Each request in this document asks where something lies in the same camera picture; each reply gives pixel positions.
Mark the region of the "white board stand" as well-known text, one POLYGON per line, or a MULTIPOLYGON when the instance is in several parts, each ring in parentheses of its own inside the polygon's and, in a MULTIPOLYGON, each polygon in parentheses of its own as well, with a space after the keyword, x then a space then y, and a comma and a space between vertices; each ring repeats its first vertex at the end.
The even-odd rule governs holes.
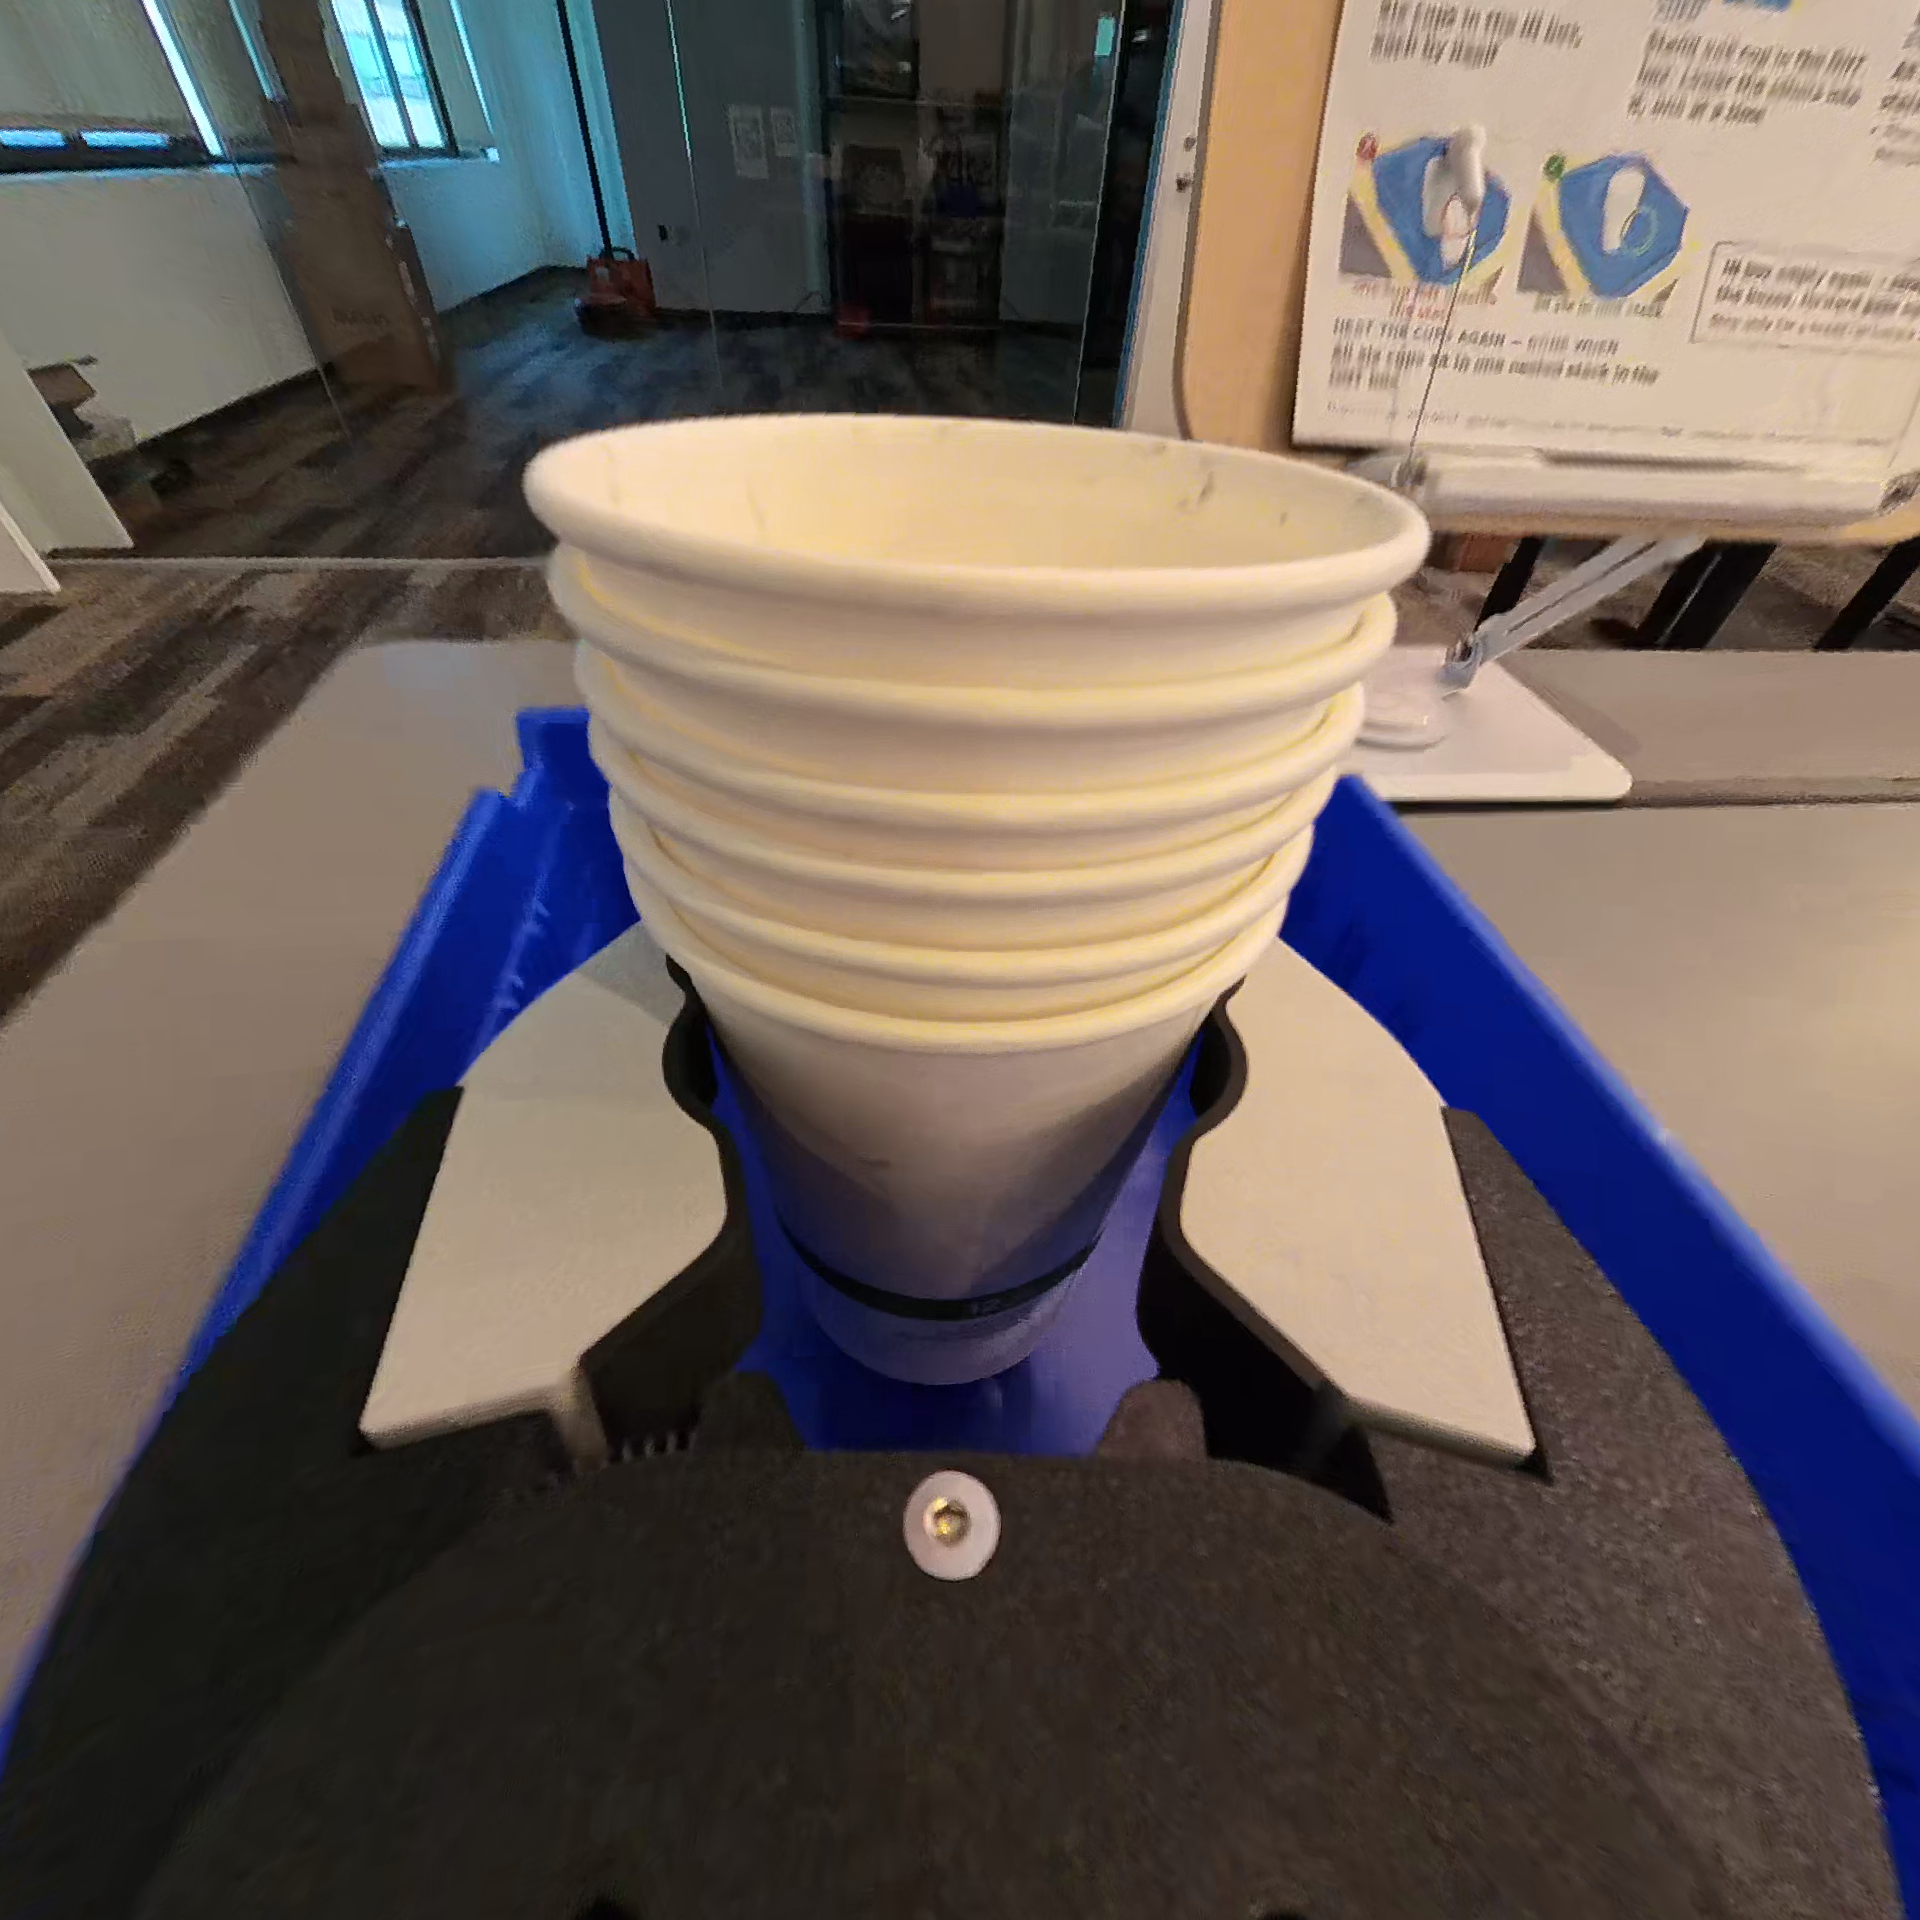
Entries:
POLYGON ((1485 595, 1434 604, 1461 612, 1446 638, 1398 636, 1364 684, 1346 773, 1412 806, 1588 805, 1622 800, 1631 777, 1510 655, 1590 615, 1616 591, 1703 552, 1694 536, 1580 541, 1575 561, 1538 583, 1547 536, 1517 540, 1485 595))

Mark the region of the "small red floor object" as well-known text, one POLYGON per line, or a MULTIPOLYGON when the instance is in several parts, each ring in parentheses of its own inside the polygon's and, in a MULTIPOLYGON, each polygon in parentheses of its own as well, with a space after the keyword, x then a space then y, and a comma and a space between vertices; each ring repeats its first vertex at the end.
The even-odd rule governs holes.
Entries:
POLYGON ((659 324, 648 263, 629 247, 602 247, 584 263, 574 315, 595 337, 629 337, 659 324))

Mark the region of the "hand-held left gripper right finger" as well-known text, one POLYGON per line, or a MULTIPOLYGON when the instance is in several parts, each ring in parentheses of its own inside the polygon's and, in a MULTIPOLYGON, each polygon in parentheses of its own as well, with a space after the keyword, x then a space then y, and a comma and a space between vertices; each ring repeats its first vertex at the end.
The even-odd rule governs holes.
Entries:
POLYGON ((1339 1423, 1500 1470, 1538 1460, 1448 1109, 1287 944, 1203 1031, 1157 1235, 1339 1423))

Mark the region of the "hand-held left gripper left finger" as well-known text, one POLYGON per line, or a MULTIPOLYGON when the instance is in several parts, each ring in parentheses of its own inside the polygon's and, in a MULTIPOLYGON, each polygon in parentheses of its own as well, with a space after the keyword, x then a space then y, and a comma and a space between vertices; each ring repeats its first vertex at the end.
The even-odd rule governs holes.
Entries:
POLYGON ((762 1329, 746 1161, 648 932, 467 1070, 360 1411, 378 1448, 518 1417, 576 1468, 670 1448, 762 1329))

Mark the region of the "blue plastic bin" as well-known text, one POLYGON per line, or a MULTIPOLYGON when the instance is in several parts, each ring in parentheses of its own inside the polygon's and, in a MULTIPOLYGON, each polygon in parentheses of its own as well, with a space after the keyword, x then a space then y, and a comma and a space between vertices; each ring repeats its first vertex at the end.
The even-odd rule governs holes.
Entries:
MULTIPOLYGON (((163 1846, 320 1647, 559 1460, 490 1414, 386 1464, 357 1430, 429 1189, 475 1094, 454 1072, 635 923, 583 708, 517 717, 263 1206, 149 1444, 66 1583, 4 1726, 4 1915, 130 1915, 163 1846)), ((1456 1118, 1471 1213, 1554 1495, 1373 1436, 1343 1475, 1531 1621, 1614 1709, 1725 1868, 1810 1811, 1709 1675, 1788 1708, 1765 1627, 1820 1621, 1908 1915, 1917 1863, 1915 1419, 1382 803, 1343 782, 1282 941, 1410 1051, 1456 1118)))

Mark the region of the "stack of nested white cups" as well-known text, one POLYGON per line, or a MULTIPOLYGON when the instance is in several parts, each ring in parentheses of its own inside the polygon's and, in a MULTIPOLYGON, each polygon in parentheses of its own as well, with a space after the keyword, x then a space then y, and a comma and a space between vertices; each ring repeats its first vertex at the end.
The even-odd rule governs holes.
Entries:
POLYGON ((924 1383, 1031 1352, 1272 951, 1428 524, 1248 448, 711 416, 524 494, 640 921, 806 1301, 924 1383))

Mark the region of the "wooden instruction board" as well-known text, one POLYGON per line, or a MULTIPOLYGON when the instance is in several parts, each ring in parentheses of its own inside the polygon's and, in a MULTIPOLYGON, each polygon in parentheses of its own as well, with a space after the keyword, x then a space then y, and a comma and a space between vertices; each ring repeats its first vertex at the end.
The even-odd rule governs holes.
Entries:
POLYGON ((1192 20, 1187 437, 1461 532, 1915 529, 1915 3, 1192 20))

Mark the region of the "stacked cardboard boxes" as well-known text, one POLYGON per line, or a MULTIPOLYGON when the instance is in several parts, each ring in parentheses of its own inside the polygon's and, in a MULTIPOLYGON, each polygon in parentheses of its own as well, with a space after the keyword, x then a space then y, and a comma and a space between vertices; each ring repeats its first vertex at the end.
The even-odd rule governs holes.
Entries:
POLYGON ((263 3, 278 79, 280 267, 320 365, 348 388, 448 392, 452 373, 415 239, 332 60, 328 8, 263 3))

